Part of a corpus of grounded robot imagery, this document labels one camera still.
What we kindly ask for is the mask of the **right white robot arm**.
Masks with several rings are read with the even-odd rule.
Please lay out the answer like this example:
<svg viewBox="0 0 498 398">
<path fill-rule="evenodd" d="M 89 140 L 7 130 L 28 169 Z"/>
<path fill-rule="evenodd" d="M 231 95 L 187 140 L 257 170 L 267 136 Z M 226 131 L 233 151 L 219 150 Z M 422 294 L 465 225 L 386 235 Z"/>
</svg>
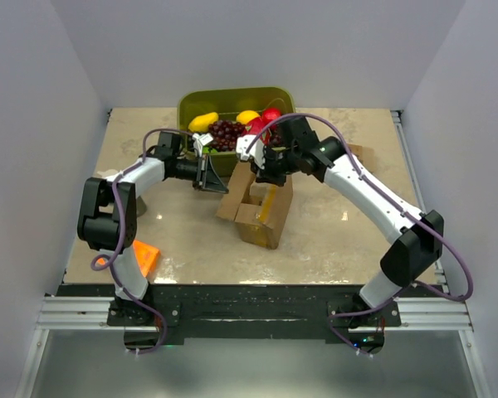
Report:
<svg viewBox="0 0 498 398">
<path fill-rule="evenodd" d="M 258 182 L 282 186 L 296 172 L 316 178 L 361 210 L 390 247 L 379 272 L 345 307 L 329 316 L 332 326 L 354 321 L 373 325 L 393 301 L 442 254 L 444 220 L 436 211 L 423 212 L 381 183 L 358 158 L 340 133 L 321 139 L 310 127 L 309 114 L 285 114 L 261 127 L 248 127 L 237 140 L 236 153 L 251 164 Z"/>
</svg>

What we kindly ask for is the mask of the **olive green plastic bin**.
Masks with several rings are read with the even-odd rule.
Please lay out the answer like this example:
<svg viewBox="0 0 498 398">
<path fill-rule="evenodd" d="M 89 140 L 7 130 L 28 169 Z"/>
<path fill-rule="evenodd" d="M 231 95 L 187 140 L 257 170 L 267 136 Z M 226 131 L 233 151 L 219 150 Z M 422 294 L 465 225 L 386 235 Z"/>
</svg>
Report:
<svg viewBox="0 0 498 398">
<path fill-rule="evenodd" d="M 190 121 L 201 114 L 217 112 L 219 120 L 236 121 L 236 116 L 244 110 L 254 110 L 261 117 L 261 112 L 270 107 L 278 108 L 282 114 L 295 112 L 290 93 L 278 87 L 197 91 L 179 101 L 178 128 L 188 130 Z M 211 156 L 212 164 L 220 176 L 232 174 L 237 163 L 235 149 L 218 152 L 208 145 L 203 151 Z"/>
</svg>

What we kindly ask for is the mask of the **brown taped cardboard box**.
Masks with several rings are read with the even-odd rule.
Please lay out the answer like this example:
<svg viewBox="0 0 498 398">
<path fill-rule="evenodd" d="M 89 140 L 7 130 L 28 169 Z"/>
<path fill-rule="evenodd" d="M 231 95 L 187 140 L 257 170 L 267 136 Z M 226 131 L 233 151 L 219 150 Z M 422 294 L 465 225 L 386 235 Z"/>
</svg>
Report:
<svg viewBox="0 0 498 398">
<path fill-rule="evenodd" d="M 293 198 L 291 177 L 282 187 L 260 183 L 249 163 L 238 163 L 227 188 L 216 217 L 233 222 L 242 241 L 277 249 Z"/>
</svg>

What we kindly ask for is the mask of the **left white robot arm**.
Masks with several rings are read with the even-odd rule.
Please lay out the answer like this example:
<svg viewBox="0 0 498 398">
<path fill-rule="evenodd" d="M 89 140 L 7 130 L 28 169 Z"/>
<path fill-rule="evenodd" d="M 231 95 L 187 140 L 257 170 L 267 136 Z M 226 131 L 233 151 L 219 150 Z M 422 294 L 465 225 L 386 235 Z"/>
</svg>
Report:
<svg viewBox="0 0 498 398">
<path fill-rule="evenodd" d="M 110 271 L 115 295 L 129 301 L 125 313 L 137 325 L 150 323 L 155 315 L 154 303 L 144 298 L 149 282 L 133 247 L 138 199 L 170 178 L 189 181 L 198 191 L 226 193 L 227 186 L 204 152 L 212 141 L 209 133 L 154 129 L 144 136 L 142 154 L 130 166 L 85 181 L 77 235 L 96 252 L 90 267 Z"/>
</svg>

